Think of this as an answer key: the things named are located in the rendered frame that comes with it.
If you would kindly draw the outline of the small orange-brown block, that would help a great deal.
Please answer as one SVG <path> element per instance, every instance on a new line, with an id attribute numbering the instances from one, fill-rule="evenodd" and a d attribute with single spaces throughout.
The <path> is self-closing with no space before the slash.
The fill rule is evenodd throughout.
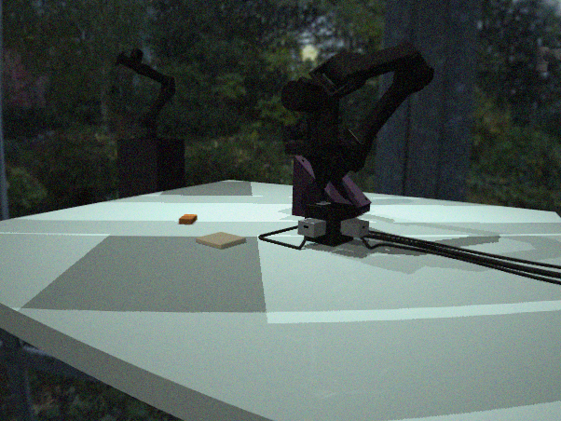
<path id="1" fill-rule="evenodd" d="M 178 224 L 192 224 L 198 219 L 197 214 L 185 214 L 178 219 Z"/>

